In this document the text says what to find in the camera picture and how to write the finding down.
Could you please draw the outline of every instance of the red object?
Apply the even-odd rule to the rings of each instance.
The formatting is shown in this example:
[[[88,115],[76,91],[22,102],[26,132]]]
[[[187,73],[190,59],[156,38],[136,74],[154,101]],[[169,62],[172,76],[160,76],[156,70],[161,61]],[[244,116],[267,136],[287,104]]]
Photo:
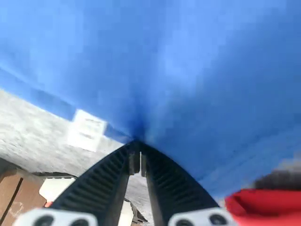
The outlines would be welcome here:
[[[301,192],[241,190],[225,199],[240,226],[301,226]]]

